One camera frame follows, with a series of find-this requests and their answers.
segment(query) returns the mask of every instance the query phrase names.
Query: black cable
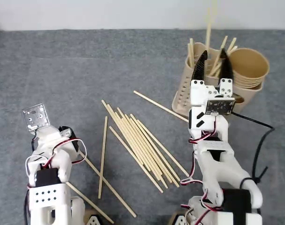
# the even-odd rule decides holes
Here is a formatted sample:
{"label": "black cable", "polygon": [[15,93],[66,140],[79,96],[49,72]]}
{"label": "black cable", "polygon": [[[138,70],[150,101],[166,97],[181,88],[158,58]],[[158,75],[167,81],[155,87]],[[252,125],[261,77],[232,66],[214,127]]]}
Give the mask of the black cable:
{"label": "black cable", "polygon": [[260,121],[258,121],[258,120],[254,120],[254,119],[249,118],[249,117],[247,117],[247,116],[240,115],[240,114],[238,114],[238,113],[236,113],[236,112],[232,112],[232,114],[235,115],[235,116],[238,116],[238,117],[240,117],[240,118],[243,118],[243,119],[252,121],[252,122],[254,122],[254,123],[258,123],[258,124],[263,125],[263,126],[265,126],[265,127],[267,127],[267,128],[273,129],[273,127],[272,127],[271,125],[269,125],[269,124],[262,123],[262,122],[260,122]]}
{"label": "black cable", "polygon": [[35,143],[35,138],[36,138],[36,137],[37,137],[37,130],[35,130],[35,135],[34,135],[33,139],[31,140],[31,149],[32,149],[32,151],[35,150],[35,145],[34,145],[34,143]]}
{"label": "black cable", "polygon": [[265,127],[267,127],[267,128],[270,128],[270,130],[267,131],[267,132],[262,136],[262,138],[260,139],[259,144],[258,144],[257,149],[256,149],[256,152],[255,152],[254,160],[253,160],[252,179],[254,180],[254,182],[255,182],[256,184],[258,184],[258,183],[260,183],[261,178],[264,176],[264,174],[266,173],[266,171],[267,171],[267,169],[268,169],[268,167],[266,166],[266,167],[264,168],[264,170],[261,172],[261,174],[260,174],[258,177],[256,177],[256,167],[257,167],[257,161],[258,161],[259,153],[260,153],[260,150],[261,150],[261,146],[262,146],[262,144],[263,144],[265,138],[266,138],[271,132],[273,132],[273,131],[275,130],[275,128],[272,127],[272,126],[269,125],[269,124],[266,124],[266,123],[263,123],[263,122],[254,120],[254,119],[252,119],[252,118],[249,118],[249,117],[240,115],[240,114],[235,113],[235,112],[232,112],[232,114],[235,115],[235,116],[241,117],[241,118],[243,118],[243,119],[252,121],[252,122],[254,122],[254,123],[258,123],[258,124],[263,125],[263,126],[265,126]]}
{"label": "black cable", "polygon": [[28,225],[28,215],[27,215],[28,194],[29,194],[29,190],[26,191],[26,195],[24,198],[24,204],[23,204],[23,218],[24,218],[24,224],[25,225]]}

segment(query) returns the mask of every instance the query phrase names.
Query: beige cup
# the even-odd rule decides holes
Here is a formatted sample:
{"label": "beige cup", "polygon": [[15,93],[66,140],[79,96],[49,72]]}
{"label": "beige cup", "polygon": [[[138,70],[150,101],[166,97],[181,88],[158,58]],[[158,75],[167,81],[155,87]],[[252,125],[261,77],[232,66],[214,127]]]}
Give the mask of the beige cup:
{"label": "beige cup", "polygon": [[242,88],[260,85],[270,71],[269,61],[258,51],[239,48],[229,56],[234,73],[234,84]]}

